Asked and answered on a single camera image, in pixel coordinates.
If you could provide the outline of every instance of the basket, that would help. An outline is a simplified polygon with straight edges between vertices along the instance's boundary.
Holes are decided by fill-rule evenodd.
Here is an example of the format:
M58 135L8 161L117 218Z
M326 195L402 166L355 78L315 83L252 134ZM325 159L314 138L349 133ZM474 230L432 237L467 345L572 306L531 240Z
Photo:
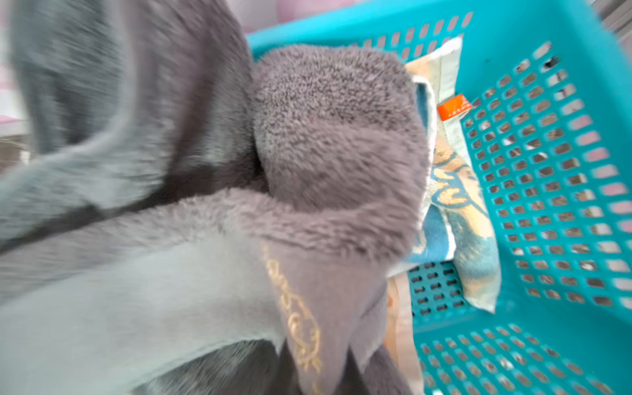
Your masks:
M497 313L409 272L426 393L632 394L632 78L584 0L376 0L249 37L418 58L464 38L463 130L497 236Z

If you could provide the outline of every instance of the pink and white background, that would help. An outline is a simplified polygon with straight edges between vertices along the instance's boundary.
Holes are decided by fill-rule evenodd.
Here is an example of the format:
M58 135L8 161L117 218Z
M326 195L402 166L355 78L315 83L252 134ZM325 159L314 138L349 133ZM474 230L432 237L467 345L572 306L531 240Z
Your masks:
M12 0L0 0L0 137L27 132L20 96L7 60L7 15ZM246 33L335 9L365 0L227 0Z

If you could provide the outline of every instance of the teal plastic basket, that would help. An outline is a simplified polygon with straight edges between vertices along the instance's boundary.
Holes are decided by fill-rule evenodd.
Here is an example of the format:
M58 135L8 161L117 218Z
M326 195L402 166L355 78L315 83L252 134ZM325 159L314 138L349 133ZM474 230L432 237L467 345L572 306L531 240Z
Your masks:
M450 262L409 272L426 393L632 394L632 76L584 0L376 0L249 39L409 61L457 35L503 284L491 315Z

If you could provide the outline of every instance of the gold thread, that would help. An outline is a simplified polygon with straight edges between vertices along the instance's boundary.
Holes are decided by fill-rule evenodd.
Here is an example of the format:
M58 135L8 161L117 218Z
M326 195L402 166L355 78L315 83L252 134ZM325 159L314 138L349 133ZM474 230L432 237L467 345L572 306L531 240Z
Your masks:
M320 374L322 362L320 360L320 327L316 323L310 309L305 305L302 296L292 291L288 279L281 273L279 261L268 256L268 246L264 245L264 262L268 276L273 285L279 290L279 306L288 320L288 331L296 345L294 355L296 366L307 372L313 368ZM305 339L304 331L308 330L309 336ZM320 395L316 383L312 384L312 394Z

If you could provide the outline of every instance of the orange clothing label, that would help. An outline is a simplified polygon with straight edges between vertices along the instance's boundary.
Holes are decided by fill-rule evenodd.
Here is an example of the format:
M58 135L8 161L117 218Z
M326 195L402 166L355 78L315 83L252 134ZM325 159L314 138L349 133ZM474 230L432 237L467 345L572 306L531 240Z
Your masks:
M455 98L448 100L437 108L441 120L447 121L459 114L472 109L472 105L465 99L463 95L457 95Z

